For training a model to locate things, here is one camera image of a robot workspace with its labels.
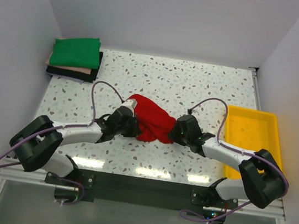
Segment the red t shirt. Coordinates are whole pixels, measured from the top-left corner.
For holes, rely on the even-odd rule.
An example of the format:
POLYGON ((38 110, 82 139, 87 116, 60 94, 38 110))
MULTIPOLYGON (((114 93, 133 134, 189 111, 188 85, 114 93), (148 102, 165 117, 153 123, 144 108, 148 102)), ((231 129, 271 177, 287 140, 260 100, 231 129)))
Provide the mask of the red t shirt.
POLYGON ((140 94, 129 97, 137 102, 135 114, 138 119, 138 126, 142 131, 136 138, 141 142, 160 141, 161 143, 171 144, 173 140, 169 138, 177 120, 171 117, 164 109, 152 100, 140 94))

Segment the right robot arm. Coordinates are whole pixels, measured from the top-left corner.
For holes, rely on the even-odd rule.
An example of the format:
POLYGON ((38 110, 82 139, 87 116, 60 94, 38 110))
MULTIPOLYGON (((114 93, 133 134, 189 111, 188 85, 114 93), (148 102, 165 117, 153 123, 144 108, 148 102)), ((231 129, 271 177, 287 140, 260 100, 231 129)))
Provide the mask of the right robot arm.
POLYGON ((244 199, 264 209, 288 191, 288 181, 270 152, 248 151, 218 140, 214 134, 202 132, 193 115, 178 118, 169 138, 189 147, 193 153, 219 161, 240 173, 240 179, 221 178, 210 185, 207 199, 212 206, 218 207, 231 199, 244 199))

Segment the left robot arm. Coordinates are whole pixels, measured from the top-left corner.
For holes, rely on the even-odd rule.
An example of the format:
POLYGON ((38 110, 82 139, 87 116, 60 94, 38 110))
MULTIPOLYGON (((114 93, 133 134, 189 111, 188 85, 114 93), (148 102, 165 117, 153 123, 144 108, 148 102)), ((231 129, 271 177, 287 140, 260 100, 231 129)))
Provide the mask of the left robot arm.
POLYGON ((77 180, 77 165, 69 156, 58 154, 63 145, 75 143, 103 143, 116 135, 137 137, 142 131, 137 116, 121 106, 112 114, 106 114, 90 123, 64 124, 53 122, 42 115, 33 120, 9 141, 24 171, 43 169, 58 176, 64 185, 77 180))

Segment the pink folded t shirt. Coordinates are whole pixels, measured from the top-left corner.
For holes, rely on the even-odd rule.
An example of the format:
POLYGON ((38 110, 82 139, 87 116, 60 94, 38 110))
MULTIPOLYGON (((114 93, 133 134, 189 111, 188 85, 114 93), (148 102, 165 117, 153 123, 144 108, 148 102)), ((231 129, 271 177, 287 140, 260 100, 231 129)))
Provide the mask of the pink folded t shirt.
POLYGON ((75 72, 79 72, 79 73, 83 73, 83 74, 91 74, 92 69, 91 68, 83 68, 83 67, 67 67, 67 66, 56 66, 56 65, 51 65, 49 60, 46 60, 46 65, 51 66, 51 67, 55 67, 55 68, 59 68, 59 69, 64 69, 64 70, 68 70, 68 71, 75 71, 75 72))

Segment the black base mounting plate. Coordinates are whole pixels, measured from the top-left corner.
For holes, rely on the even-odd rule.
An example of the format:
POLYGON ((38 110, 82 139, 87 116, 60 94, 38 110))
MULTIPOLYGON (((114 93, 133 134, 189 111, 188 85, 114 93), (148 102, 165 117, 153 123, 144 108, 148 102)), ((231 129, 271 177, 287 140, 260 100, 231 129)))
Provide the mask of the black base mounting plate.
POLYGON ((46 175, 45 183, 55 186, 56 198, 64 197, 71 201, 73 195, 78 194, 83 196, 83 201, 102 199, 176 211, 188 209, 197 213, 202 213, 205 207, 230 210, 238 206, 237 199, 222 200, 205 186, 86 169, 78 169, 66 179, 72 182, 59 180, 52 173, 46 175))

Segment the yellow plastic tray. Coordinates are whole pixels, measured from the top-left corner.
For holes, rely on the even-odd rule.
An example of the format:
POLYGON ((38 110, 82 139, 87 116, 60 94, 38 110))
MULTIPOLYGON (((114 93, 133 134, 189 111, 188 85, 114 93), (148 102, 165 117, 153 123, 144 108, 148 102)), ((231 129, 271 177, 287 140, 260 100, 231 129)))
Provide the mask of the yellow plastic tray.
POLYGON ((268 150, 279 168, 282 156, 277 116, 259 110, 229 106, 225 123, 225 141, 245 150, 268 150))

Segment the green folded t shirt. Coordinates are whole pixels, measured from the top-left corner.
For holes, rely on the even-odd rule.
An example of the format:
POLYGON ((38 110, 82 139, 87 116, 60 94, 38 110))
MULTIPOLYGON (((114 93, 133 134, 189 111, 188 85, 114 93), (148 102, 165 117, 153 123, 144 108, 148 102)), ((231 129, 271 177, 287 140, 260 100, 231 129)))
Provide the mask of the green folded t shirt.
POLYGON ((99 38, 55 39, 49 65, 98 69, 100 66, 99 38))

